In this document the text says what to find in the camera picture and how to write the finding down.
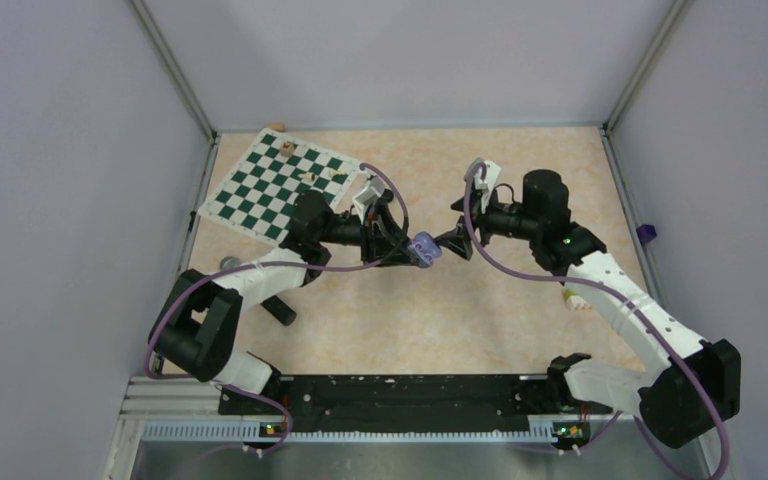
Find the grey purple charging case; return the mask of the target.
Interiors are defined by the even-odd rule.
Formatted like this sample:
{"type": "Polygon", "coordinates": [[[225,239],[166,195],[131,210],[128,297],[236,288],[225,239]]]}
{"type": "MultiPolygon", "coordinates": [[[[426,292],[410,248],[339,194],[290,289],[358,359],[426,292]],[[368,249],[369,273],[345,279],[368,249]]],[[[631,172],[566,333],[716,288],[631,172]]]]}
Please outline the grey purple charging case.
{"type": "Polygon", "coordinates": [[[408,243],[409,254],[420,268],[430,268],[441,257],[442,250],[435,239],[425,231],[417,233],[408,243]]]}

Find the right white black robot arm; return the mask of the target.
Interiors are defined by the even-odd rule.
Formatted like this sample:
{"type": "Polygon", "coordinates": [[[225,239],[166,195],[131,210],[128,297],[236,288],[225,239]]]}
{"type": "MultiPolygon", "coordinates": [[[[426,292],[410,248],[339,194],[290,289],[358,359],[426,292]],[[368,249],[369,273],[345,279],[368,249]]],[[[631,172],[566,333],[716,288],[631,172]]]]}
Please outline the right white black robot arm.
{"type": "Polygon", "coordinates": [[[684,326],[619,266],[591,230],[573,221],[569,189],[555,171],[526,173],[520,200],[496,193],[500,168],[477,160],[464,176],[459,227],[467,248],[512,277],[557,282],[587,303],[632,349],[643,368],[568,356],[546,385],[549,404],[572,412],[584,401],[629,414],[662,445],[677,449],[714,431],[728,450],[725,423],[740,410],[741,356],[684,326]]]}

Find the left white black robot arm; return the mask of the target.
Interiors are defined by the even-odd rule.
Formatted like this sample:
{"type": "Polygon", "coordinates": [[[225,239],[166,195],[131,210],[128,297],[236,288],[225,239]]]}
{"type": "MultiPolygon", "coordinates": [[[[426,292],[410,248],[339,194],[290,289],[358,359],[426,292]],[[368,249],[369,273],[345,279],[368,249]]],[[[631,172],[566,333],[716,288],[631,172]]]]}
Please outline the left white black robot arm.
{"type": "Polygon", "coordinates": [[[353,210],[337,213],[323,193],[306,191],[291,207],[284,239],[268,254],[213,274],[183,272],[148,335],[146,374],[161,378],[152,364],[159,358],[200,382],[242,390],[243,401],[257,413],[274,410],[281,397],[272,380],[275,368],[235,346],[241,315],[324,272],[338,272],[330,263],[330,244],[359,248],[358,271],[417,265],[407,250],[409,221],[395,222],[392,200],[403,200],[394,188],[366,188],[356,195],[353,210]]]}

